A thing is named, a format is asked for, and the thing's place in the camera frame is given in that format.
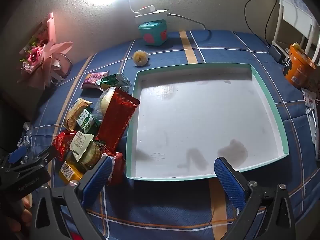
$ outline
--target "textured wall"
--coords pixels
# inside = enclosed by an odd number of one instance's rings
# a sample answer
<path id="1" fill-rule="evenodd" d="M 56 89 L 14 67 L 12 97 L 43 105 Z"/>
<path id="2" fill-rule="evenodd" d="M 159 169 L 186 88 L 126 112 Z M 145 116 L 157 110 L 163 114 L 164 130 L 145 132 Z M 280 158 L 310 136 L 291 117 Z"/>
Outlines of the textured wall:
<path id="1" fill-rule="evenodd" d="M 131 0 L 135 10 L 154 4 L 156 8 L 167 8 L 170 12 L 202 21 L 210 29 L 227 29 L 249 32 L 244 21 L 244 4 L 247 0 Z M 268 15 L 275 0 L 254 0 L 248 5 L 247 19 L 254 31 L 263 36 Z M 16 54 L 27 42 L 30 30 L 53 11 L 58 42 L 73 41 L 74 47 L 68 53 L 72 62 L 124 41 L 139 37 L 134 14 L 127 0 L 97 6 L 87 0 L 24 0 L 6 25 L 1 39 L 0 57 L 2 71 L 8 73 L 1 86 L 6 89 L 26 111 L 33 111 L 39 93 L 29 89 L 28 96 L 23 85 L 16 85 L 19 70 Z M 269 23 L 268 39 L 273 36 L 278 6 Z M 180 18 L 168 19 L 168 31 L 201 29 L 202 26 Z"/>

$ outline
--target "white tray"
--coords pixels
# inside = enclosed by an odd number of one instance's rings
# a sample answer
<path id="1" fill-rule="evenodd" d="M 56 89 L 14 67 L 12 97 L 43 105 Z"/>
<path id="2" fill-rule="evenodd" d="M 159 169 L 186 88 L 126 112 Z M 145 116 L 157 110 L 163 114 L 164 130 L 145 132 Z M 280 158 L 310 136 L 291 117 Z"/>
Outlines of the white tray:
<path id="1" fill-rule="evenodd" d="M 248 64 L 205 63 L 139 71 L 140 100 L 128 130 L 127 177 L 189 180 L 215 177 L 223 156 L 239 171 L 289 154 L 276 105 Z"/>

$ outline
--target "orange plastic cup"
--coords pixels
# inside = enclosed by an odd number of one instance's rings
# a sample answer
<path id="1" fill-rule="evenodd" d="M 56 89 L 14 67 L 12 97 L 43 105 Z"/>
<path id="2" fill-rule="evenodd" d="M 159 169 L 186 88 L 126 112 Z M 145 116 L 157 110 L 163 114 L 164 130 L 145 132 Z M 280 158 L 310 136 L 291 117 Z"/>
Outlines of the orange plastic cup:
<path id="1" fill-rule="evenodd" d="M 300 88 L 306 83 L 316 66 L 306 54 L 295 50 L 292 45 L 290 45 L 289 58 L 291 62 L 285 66 L 284 76 L 290 84 Z"/>

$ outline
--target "bolt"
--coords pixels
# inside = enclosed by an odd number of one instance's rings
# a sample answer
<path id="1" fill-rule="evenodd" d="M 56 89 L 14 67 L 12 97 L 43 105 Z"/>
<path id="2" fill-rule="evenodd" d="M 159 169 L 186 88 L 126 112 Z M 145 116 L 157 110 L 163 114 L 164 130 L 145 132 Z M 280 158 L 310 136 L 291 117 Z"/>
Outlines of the bolt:
<path id="1" fill-rule="evenodd" d="M 257 187 L 258 183 L 257 183 L 256 181 L 254 181 L 254 180 L 250 180 L 250 181 L 249 181 L 249 185 L 250 185 L 251 187 Z"/>
<path id="2" fill-rule="evenodd" d="M 280 189 L 285 190 L 287 188 L 287 186 L 283 183 L 279 184 Z"/>
<path id="3" fill-rule="evenodd" d="M 74 180 L 69 182 L 69 185 L 72 186 L 72 187 L 76 186 L 76 185 L 78 185 L 78 181 L 76 179 L 74 179 Z"/>

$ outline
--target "teal box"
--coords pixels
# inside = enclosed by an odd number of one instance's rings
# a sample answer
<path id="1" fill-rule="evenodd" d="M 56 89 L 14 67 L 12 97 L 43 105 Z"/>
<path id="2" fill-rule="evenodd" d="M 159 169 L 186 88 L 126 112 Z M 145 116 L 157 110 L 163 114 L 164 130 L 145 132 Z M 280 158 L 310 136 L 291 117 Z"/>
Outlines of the teal box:
<path id="1" fill-rule="evenodd" d="M 139 25 L 140 33 L 146 45 L 160 46 L 167 40 L 167 22 L 159 20 Z"/>

